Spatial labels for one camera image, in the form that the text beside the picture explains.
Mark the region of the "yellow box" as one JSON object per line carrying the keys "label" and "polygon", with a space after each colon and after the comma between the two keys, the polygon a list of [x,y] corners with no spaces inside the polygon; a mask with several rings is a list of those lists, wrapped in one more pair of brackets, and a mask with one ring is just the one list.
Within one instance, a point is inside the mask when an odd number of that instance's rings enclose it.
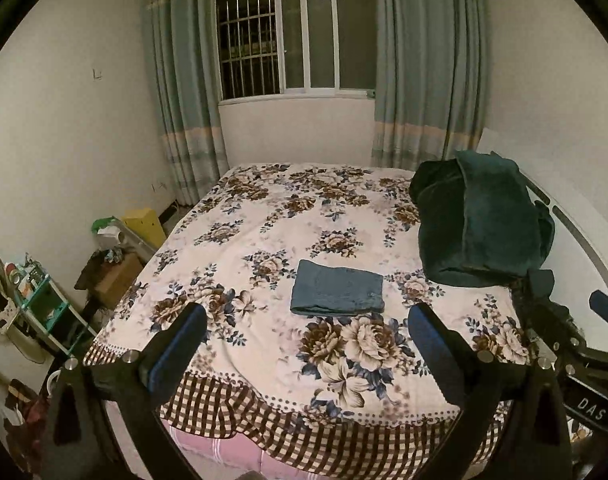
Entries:
{"label": "yellow box", "polygon": [[154,209],[141,208],[127,211],[121,220],[128,229],[155,249],[159,249],[164,244],[166,233]]}

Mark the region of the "cardboard box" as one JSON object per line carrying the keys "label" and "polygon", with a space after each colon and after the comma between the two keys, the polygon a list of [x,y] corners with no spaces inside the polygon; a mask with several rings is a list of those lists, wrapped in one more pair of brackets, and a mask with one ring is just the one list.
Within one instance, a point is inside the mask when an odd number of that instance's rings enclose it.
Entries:
{"label": "cardboard box", "polygon": [[135,254],[127,254],[120,263],[103,264],[97,283],[91,286],[91,295],[114,310],[141,271],[142,264]]}

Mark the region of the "right teal curtain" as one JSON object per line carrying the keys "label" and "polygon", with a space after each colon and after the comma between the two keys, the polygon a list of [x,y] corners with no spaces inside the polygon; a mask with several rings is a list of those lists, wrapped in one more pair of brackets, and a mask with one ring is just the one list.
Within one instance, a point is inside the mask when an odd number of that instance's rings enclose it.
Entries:
{"label": "right teal curtain", "polygon": [[375,167],[474,150],[484,129],[486,0],[377,0]]}

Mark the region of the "pink bed sheet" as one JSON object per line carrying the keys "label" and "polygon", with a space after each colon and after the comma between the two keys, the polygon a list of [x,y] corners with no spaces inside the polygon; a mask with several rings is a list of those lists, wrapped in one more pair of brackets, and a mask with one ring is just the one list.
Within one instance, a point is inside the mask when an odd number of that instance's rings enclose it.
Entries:
{"label": "pink bed sheet", "polygon": [[[142,479],[152,479],[129,436],[118,404],[106,402],[104,407],[129,469]],[[238,479],[248,471],[256,471],[265,479],[317,479],[315,474],[275,460],[243,434],[229,439],[211,439],[188,434],[170,426],[166,420],[162,425],[203,479]]]}

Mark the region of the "floral checkered bed blanket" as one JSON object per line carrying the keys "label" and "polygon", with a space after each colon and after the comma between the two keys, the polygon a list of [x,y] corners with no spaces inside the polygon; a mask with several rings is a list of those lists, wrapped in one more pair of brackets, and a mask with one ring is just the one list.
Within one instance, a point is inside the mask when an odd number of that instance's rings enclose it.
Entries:
{"label": "floral checkered bed blanket", "polygon": [[144,348],[191,302],[206,332],[161,417],[176,441],[285,479],[409,479],[458,410],[415,347],[431,306],[476,351],[524,364],[508,289],[441,285],[405,170],[228,171],[171,231],[85,356]]}

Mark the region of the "green white shelf rack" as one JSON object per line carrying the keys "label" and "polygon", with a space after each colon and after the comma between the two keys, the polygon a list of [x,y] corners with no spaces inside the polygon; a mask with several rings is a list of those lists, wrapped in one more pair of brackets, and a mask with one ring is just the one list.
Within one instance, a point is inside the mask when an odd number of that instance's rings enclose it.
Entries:
{"label": "green white shelf rack", "polygon": [[50,348],[65,356],[78,356],[83,345],[97,336],[47,270],[29,254],[23,264],[6,263],[5,272],[24,320]]}

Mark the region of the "teal curtain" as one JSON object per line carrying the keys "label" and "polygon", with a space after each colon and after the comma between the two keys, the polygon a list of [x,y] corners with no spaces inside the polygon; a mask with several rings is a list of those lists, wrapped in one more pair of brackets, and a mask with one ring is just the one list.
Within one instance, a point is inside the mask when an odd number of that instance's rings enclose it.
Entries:
{"label": "teal curtain", "polygon": [[484,129],[486,0],[377,0],[375,167],[474,150]]}
{"label": "teal curtain", "polygon": [[165,158],[182,205],[229,170],[218,110],[213,0],[142,0],[144,52]]}

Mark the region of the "dark green folded blanket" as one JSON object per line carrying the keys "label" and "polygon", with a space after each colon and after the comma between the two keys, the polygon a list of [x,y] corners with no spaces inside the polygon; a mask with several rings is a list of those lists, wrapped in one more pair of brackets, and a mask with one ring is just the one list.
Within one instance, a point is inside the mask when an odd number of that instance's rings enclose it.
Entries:
{"label": "dark green folded blanket", "polygon": [[409,186],[426,278],[453,287],[506,285],[542,266],[555,226],[511,159],[459,151],[422,162]]}

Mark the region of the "dark red cloth pile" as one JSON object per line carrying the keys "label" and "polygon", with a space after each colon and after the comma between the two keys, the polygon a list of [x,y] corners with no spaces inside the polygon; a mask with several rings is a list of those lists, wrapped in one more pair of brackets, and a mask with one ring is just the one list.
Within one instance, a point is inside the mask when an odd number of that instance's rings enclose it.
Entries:
{"label": "dark red cloth pile", "polygon": [[16,421],[5,418],[4,429],[11,458],[24,474],[42,474],[42,435],[46,429],[49,401],[19,379],[7,387],[5,409]]}

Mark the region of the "blue denim jeans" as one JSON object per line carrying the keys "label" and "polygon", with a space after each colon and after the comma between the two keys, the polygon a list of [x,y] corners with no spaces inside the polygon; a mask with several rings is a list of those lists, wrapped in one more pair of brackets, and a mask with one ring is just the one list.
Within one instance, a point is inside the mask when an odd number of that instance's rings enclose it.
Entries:
{"label": "blue denim jeans", "polygon": [[377,273],[321,266],[309,260],[298,263],[290,310],[309,316],[356,316],[384,311],[383,276]]}

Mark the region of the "window with metal bars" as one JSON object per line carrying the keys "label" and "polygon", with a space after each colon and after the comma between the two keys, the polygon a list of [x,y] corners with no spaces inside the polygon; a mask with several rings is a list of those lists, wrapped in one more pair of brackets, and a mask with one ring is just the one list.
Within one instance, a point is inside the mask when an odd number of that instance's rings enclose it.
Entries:
{"label": "window with metal bars", "polygon": [[214,0],[221,96],[375,90],[377,0]]}

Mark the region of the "white curved headboard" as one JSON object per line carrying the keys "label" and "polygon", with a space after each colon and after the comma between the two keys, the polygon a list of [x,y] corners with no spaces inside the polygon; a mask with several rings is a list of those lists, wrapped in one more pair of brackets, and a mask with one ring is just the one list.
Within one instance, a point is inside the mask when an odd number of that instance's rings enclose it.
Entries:
{"label": "white curved headboard", "polygon": [[548,204],[555,237],[544,266],[555,275],[552,299],[569,307],[589,346],[608,351],[608,324],[589,308],[595,290],[608,296],[607,221],[555,168],[543,148],[521,148],[505,134],[486,128],[478,150],[514,160],[532,195]]}

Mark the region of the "left teal curtain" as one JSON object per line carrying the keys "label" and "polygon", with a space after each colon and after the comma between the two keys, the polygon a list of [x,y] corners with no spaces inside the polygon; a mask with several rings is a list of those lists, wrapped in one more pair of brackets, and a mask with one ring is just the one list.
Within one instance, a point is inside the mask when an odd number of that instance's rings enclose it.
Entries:
{"label": "left teal curtain", "polygon": [[142,0],[144,52],[165,158],[182,205],[229,170],[218,110],[213,0]]}

